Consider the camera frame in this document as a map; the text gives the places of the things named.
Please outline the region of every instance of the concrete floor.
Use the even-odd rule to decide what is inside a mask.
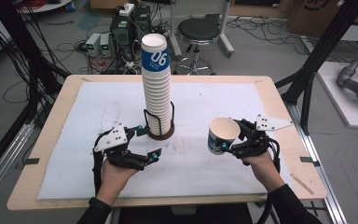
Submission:
[[[73,21],[65,25],[47,25],[41,23],[41,29],[52,49],[56,49],[61,43],[75,44],[79,40],[84,40],[87,35],[93,32],[108,31],[110,24],[108,13],[91,13],[87,10],[78,10],[68,13],[63,9],[38,14],[41,21],[64,22]],[[286,31],[285,21],[279,21],[282,27],[270,26],[271,32],[281,32],[282,36],[290,35]],[[254,31],[242,30],[240,28],[227,27],[226,34],[233,48],[236,50],[230,58],[227,57],[220,43],[216,43],[201,49],[201,57],[213,65],[213,70],[219,76],[269,76],[274,81],[281,80],[294,72],[307,60],[304,46],[298,39],[290,39],[296,45],[290,44],[271,44],[266,40],[256,39],[254,36],[263,36],[260,28]],[[276,35],[267,34],[268,38],[276,38]],[[41,49],[41,41],[35,38]],[[182,52],[185,52],[187,45],[180,42]],[[340,43],[332,52],[332,58],[340,58],[349,61],[358,55],[358,49],[354,48],[354,43]],[[55,51],[57,57],[62,60],[62,64],[72,74],[85,74],[86,65],[84,57],[76,52]],[[19,84],[9,89],[11,86],[20,82],[20,77],[16,76],[14,67],[10,59],[4,52],[0,52],[0,140],[13,123],[14,119],[20,114],[25,103],[25,85]],[[324,169],[328,175],[330,183],[337,196],[339,204],[343,210],[348,223],[358,223],[358,129],[347,128],[338,114],[332,101],[328,97],[324,87],[318,78],[314,80],[314,89],[311,100],[310,136],[315,145]],[[84,209],[64,209],[64,210],[44,210],[12,212],[7,210],[6,203],[13,190],[21,170],[15,169],[15,164],[21,161],[22,154],[25,153],[39,130],[35,130],[30,141],[24,147],[20,156],[15,160],[4,179],[0,183],[0,223],[75,223],[84,212]],[[315,202],[316,206],[323,206],[321,202]],[[259,217],[259,209],[251,206],[254,221]],[[330,223],[325,211],[318,211],[318,217],[323,223]]]

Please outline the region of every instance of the printed number 06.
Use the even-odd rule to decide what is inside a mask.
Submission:
[[[161,52],[154,52],[152,55],[152,62],[156,63],[158,62],[158,64],[160,66],[164,65],[167,62],[167,53],[161,53]]]

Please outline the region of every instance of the person's hand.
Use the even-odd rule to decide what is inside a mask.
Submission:
[[[114,166],[105,160],[103,162],[103,182],[96,198],[113,205],[118,194],[126,187],[130,177],[137,172],[137,170]]]
[[[243,158],[242,161],[251,164],[255,178],[260,181],[268,193],[284,185],[268,151],[260,156]]]

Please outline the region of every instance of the forearm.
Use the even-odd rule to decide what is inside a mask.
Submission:
[[[104,224],[112,207],[96,198],[89,200],[89,208],[78,220],[77,224]]]
[[[95,198],[89,200],[89,208],[77,224],[104,224],[115,203],[121,187],[115,185],[101,185]]]
[[[307,212],[288,185],[273,190],[268,197],[282,224],[321,223],[318,218]]]

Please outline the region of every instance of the wooden table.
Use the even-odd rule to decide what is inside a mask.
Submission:
[[[30,158],[40,158],[38,164],[26,165],[7,202],[10,210],[31,210],[47,208],[87,207],[88,200],[37,200],[48,166],[48,160],[59,137],[63,124],[75,102],[83,82],[142,82],[142,76],[92,76],[72,75],[62,87],[48,120],[37,139]],[[171,82],[204,83],[247,83],[255,84],[262,100],[266,115],[278,119],[291,119],[280,94],[270,77],[247,76],[172,76]],[[308,157],[295,126],[275,133],[281,145],[281,152],[287,169],[293,179],[296,195],[300,200],[322,199],[326,196],[324,185],[311,162],[301,162],[300,157]],[[115,206],[143,206],[197,203],[239,203],[264,201],[266,195],[216,195],[164,198],[117,199]]]

